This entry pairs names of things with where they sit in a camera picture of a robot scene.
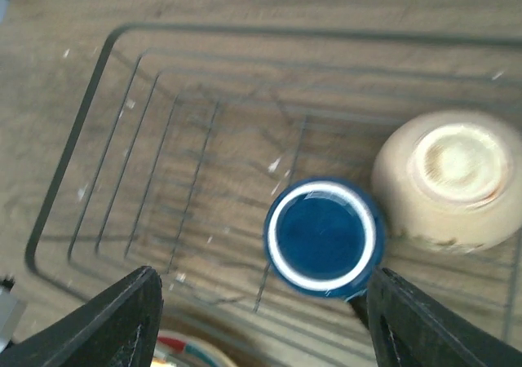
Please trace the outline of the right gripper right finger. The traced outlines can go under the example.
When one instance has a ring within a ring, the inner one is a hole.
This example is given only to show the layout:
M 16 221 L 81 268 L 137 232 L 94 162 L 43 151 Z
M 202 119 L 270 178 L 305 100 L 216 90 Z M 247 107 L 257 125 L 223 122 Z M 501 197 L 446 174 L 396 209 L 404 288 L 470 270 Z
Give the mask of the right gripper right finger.
M 520 366 L 521 352 L 438 303 L 388 268 L 367 292 L 379 366 Z

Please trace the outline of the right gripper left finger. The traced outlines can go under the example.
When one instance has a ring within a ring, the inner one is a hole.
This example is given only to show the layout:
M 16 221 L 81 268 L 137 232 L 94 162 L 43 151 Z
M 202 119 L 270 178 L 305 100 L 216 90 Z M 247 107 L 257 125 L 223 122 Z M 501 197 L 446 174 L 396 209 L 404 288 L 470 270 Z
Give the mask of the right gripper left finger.
M 162 308 L 161 278 L 143 266 L 2 352 L 1 365 L 149 366 Z

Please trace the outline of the dark blue ceramic mug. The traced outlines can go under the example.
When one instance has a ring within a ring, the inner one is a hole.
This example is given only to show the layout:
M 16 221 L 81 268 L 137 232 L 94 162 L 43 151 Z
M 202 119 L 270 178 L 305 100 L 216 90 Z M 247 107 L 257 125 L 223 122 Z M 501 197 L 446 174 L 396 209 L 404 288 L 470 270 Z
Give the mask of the dark blue ceramic mug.
M 349 303 L 369 324 L 366 293 L 386 245 L 383 212 L 356 183 L 337 177 L 301 179 L 271 204 L 263 244 L 274 272 L 315 298 Z

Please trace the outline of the cream ceramic bowl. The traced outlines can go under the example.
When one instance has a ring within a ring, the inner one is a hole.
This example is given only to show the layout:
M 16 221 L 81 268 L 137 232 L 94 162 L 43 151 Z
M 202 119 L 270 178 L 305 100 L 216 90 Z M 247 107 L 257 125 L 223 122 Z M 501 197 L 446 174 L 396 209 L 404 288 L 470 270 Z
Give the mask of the cream ceramic bowl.
M 482 112 L 418 116 L 375 158 L 371 189 L 392 237 L 469 254 L 521 228 L 521 134 Z

